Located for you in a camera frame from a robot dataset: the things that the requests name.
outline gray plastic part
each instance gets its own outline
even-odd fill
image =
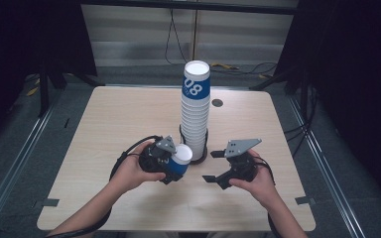
[[[228,141],[227,148],[225,149],[224,157],[230,158],[240,156],[261,142],[262,140],[260,138],[247,140],[230,140]]]
[[[163,140],[159,141],[156,146],[162,150],[168,151],[172,154],[176,153],[175,143],[173,143],[172,136],[167,136]]]

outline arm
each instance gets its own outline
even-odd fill
[[[151,142],[139,145],[132,154],[141,154],[149,144]],[[109,211],[122,194],[134,189],[144,181],[156,181],[163,179],[165,176],[163,173],[145,173],[138,164],[138,156],[127,157],[111,181],[92,200],[49,235],[83,229],[96,223]]]
[[[249,150],[249,153],[254,157],[259,157],[252,150]],[[258,167],[257,170],[257,175],[251,182],[236,178],[232,178],[229,182],[231,185],[249,191],[267,209],[282,237],[307,237],[305,231],[275,189],[268,169]]]

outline gray floor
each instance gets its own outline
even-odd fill
[[[242,66],[242,69],[250,70],[252,67]],[[183,65],[100,67],[98,72],[99,77],[96,80],[111,84],[180,85]],[[61,97],[43,134],[0,212],[0,237],[40,237],[46,234],[36,225],[42,209],[37,205],[37,201],[48,196],[93,89],[74,77],[68,76],[67,80],[69,84],[64,91],[61,91]],[[262,79],[256,74],[235,76],[213,72],[211,75],[213,86],[246,88],[261,81]],[[286,131],[299,124],[289,97],[284,93],[284,85],[285,83],[273,84],[266,91],[271,94],[283,130]],[[20,95],[0,130],[0,182],[38,119],[40,95],[25,96],[32,86],[31,83],[26,84],[25,91]],[[52,99],[55,99],[58,93],[59,91],[53,90]],[[343,140],[338,137],[320,102],[312,129],[345,197],[354,210],[364,236],[381,237],[381,191],[369,173],[352,156]],[[300,139],[302,138],[299,137],[289,143],[292,151],[296,149]],[[302,144],[294,160],[307,196],[316,202],[312,205],[312,210],[317,228],[310,232],[309,236],[354,237],[347,229],[306,142]],[[96,236],[116,237],[117,234],[99,232]]]

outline hand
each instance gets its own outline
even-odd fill
[[[131,154],[140,155],[142,151],[152,142],[147,141],[135,148]],[[115,183],[123,193],[136,188],[144,181],[156,181],[163,179],[164,173],[146,173],[139,166],[137,155],[128,156],[117,169],[110,183]]]
[[[253,150],[249,150],[248,153],[253,157],[260,157],[259,154]],[[254,160],[256,162],[262,162],[257,158]],[[275,189],[274,182],[271,179],[271,174],[267,168],[257,166],[256,173],[256,177],[250,182],[237,178],[231,178],[229,183],[249,191],[252,196],[261,203],[262,206],[268,209],[272,206],[274,201],[277,200],[277,198],[280,199],[280,195]]]

